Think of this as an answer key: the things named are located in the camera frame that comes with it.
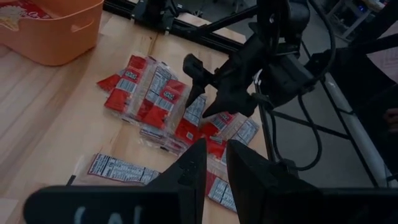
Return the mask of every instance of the wooden tabletop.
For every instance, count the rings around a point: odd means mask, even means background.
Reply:
[[[192,15],[181,19],[206,23]],[[227,29],[218,33],[245,41]],[[187,54],[195,54],[210,71],[228,58],[107,12],[97,47],[62,67],[41,66],[0,46],[0,223],[23,223],[24,200],[41,187],[65,185],[83,156],[100,152],[160,172],[176,161],[172,154],[143,144],[137,127],[103,108],[105,96],[95,83],[124,68],[134,52],[164,61],[186,84],[191,84],[182,72]],[[208,87],[206,94],[210,104],[216,91]],[[258,110],[253,119],[261,124]],[[249,146],[266,157],[262,130]],[[203,222],[238,223],[238,217],[206,199]]]

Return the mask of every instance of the wire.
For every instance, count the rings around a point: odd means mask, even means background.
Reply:
[[[330,38],[330,59],[328,64],[326,65],[326,67],[322,70],[322,72],[314,79],[315,82],[319,81],[320,79],[322,79],[330,70],[331,66],[333,65],[333,62],[335,61],[335,57],[336,57],[336,40],[335,40],[335,33],[333,31],[333,28],[330,24],[330,21],[327,19],[325,13],[323,13],[323,11],[320,9],[319,5],[314,1],[314,0],[308,0],[309,3],[312,5],[312,7],[314,8],[314,10],[318,13],[318,15],[320,16],[321,20],[325,23],[326,29],[328,30],[329,33],[329,38]],[[302,41],[302,45],[304,48],[305,53],[307,54],[307,56],[310,58],[310,52],[307,49],[307,46],[304,44],[304,42]],[[315,135],[315,139],[317,140],[317,145],[318,145],[318,150],[317,150],[317,155],[315,156],[315,159],[307,166],[305,167],[297,167],[297,166],[292,166],[289,165],[287,162],[285,162],[285,159],[281,156],[278,146],[277,146],[277,133],[276,133],[276,120],[275,120],[275,116],[271,111],[268,111],[268,113],[271,116],[271,125],[272,125],[272,145],[274,147],[275,150],[275,156],[276,158],[278,158],[280,161],[282,161],[287,167],[291,168],[291,169],[295,169],[295,170],[299,170],[299,171],[305,171],[305,170],[309,170],[313,167],[315,167],[318,162],[321,159],[322,156],[322,151],[323,151],[323,146],[322,146],[322,140],[320,138],[319,132],[317,127],[315,126],[315,123],[312,121],[312,118],[310,116],[310,114],[308,113],[304,102],[303,102],[303,93],[299,94],[298,97],[298,103],[301,107],[301,110],[303,111],[306,119],[308,120],[308,122],[310,123],[310,126],[312,128],[312,131]]]
[[[308,50],[308,48],[307,48],[307,46],[305,45],[305,43],[304,43],[304,41],[303,41],[303,40],[301,41],[301,45],[303,45],[303,48],[304,48],[305,54],[307,55],[308,59],[310,59],[310,58],[311,58],[310,51]]]
[[[322,72],[319,74],[318,77],[315,78],[314,81],[319,81],[321,80],[330,70],[331,66],[333,65],[333,62],[335,61],[336,57],[336,39],[335,39],[335,31],[333,31],[333,28],[330,24],[330,21],[326,17],[325,13],[322,11],[322,9],[319,7],[319,5],[314,1],[314,0],[308,0],[311,6],[314,8],[314,10],[318,13],[318,15],[321,17],[321,20],[326,26],[326,29],[328,30],[329,33],[329,38],[330,38],[330,59],[328,62],[328,65],[322,70]]]
[[[321,156],[322,156],[323,146],[322,146],[322,140],[319,136],[319,132],[315,126],[315,123],[312,121],[310,114],[308,113],[307,109],[305,108],[302,95],[298,96],[298,103],[299,103],[301,110],[303,111],[306,119],[308,120],[308,122],[311,125],[312,131],[315,135],[315,139],[317,140],[317,145],[318,145],[318,151],[317,151],[317,155],[315,156],[315,159],[309,165],[307,165],[305,167],[296,167],[296,166],[289,165],[288,163],[285,162],[285,159],[281,156],[279,149],[278,149],[278,145],[277,145],[275,116],[274,116],[273,112],[271,112],[271,111],[269,112],[269,115],[271,117],[271,124],[272,124],[272,144],[273,144],[273,147],[275,150],[276,158],[278,158],[280,161],[282,161],[285,165],[287,165],[291,169],[305,171],[305,170],[309,170],[309,169],[315,167],[318,164],[318,162],[320,161]]]

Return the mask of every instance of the red snack packet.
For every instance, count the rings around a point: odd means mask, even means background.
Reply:
[[[207,136],[216,136],[233,121],[235,116],[228,112],[219,113],[210,122],[207,122],[200,131]]]
[[[120,70],[118,73],[97,82],[97,85],[105,92],[110,93],[116,87],[125,72],[126,69]]]
[[[152,79],[148,80],[137,92],[130,102],[126,116],[136,121],[142,121],[154,106],[160,92],[164,89],[169,80],[177,80],[177,77],[165,63],[158,63],[149,72]]]
[[[174,136],[183,141],[187,147],[191,146],[199,138],[198,130],[200,118],[205,110],[206,97],[199,96],[184,113],[183,118],[175,130]]]
[[[200,131],[206,136],[217,136],[228,140],[234,136],[247,119],[247,117],[240,113],[232,115],[228,112],[222,112],[205,123]]]
[[[142,122],[161,130],[170,125],[166,130],[170,131],[173,123],[179,121],[178,116],[182,116],[179,115],[179,108],[186,101],[187,92],[189,93],[188,86],[176,80],[169,80]]]
[[[18,30],[20,18],[51,19],[51,16],[29,0],[0,2],[0,25]]]
[[[208,154],[214,155],[218,160],[221,160],[226,149],[226,141],[214,136],[206,136],[205,139]]]
[[[177,128],[169,133],[169,138],[164,144],[168,151],[179,156],[199,139],[201,133],[198,126],[205,106],[206,97],[202,95],[185,110]]]
[[[145,69],[150,62],[150,60],[147,61],[142,57],[133,55],[123,76],[106,100],[105,107],[124,114],[127,110],[127,104],[144,78]]]
[[[146,64],[146,59],[144,57],[134,54],[130,56],[129,63],[127,64],[127,67],[125,69],[120,70],[118,73],[115,73],[110,77],[97,82],[97,85],[105,92],[110,93],[116,87],[121,77],[126,72],[127,68],[135,68],[137,70],[143,70],[145,64]]]
[[[220,205],[236,212],[235,202],[229,183],[211,172],[206,173],[206,196]]]

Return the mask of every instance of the orange basket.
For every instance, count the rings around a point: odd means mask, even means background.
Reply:
[[[0,25],[0,43],[43,65],[63,65],[96,45],[103,0],[30,1],[51,19],[23,17],[16,29]]]

